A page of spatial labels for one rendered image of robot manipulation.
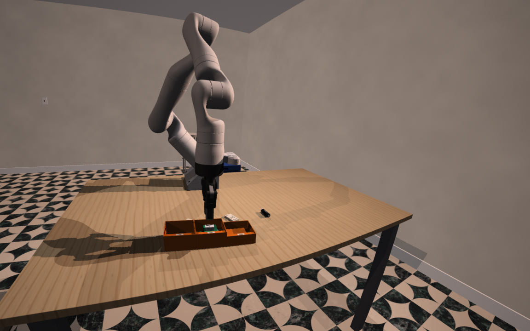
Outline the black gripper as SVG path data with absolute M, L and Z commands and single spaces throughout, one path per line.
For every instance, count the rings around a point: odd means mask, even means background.
M 206 210 L 206 220 L 214 219 L 214 209 L 217 200 L 217 182 L 215 178 L 224 172 L 224 163 L 217 165 L 205 165 L 195 162 L 195 173 L 201 176 L 202 196 L 204 200 L 204 210 Z

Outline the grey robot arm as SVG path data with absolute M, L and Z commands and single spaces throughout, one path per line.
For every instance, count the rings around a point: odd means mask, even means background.
M 194 169 L 195 162 L 205 165 L 240 164 L 240 158 L 233 152 L 224 153 L 224 122 L 207 113 L 207 109 L 227 109 L 234 101 L 233 87 L 220 70 L 218 58 L 211 48 L 218 32 L 217 22 L 199 13 L 189 13 L 182 33 L 190 54 L 169 69 L 149 116 L 150 130 L 155 133 L 167 130 L 169 143 Z M 197 81 L 191 97 L 197 120 L 197 141 L 173 112 L 194 73 Z

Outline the orange rack of three bins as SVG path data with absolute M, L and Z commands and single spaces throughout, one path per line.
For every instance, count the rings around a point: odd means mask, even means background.
M 200 232 L 203 231 L 203 225 L 209 224 L 223 231 Z M 223 222 L 222 218 L 215 218 L 165 221 L 163 239 L 165 251 L 210 249 L 256 243 L 256 231 L 248 220 Z

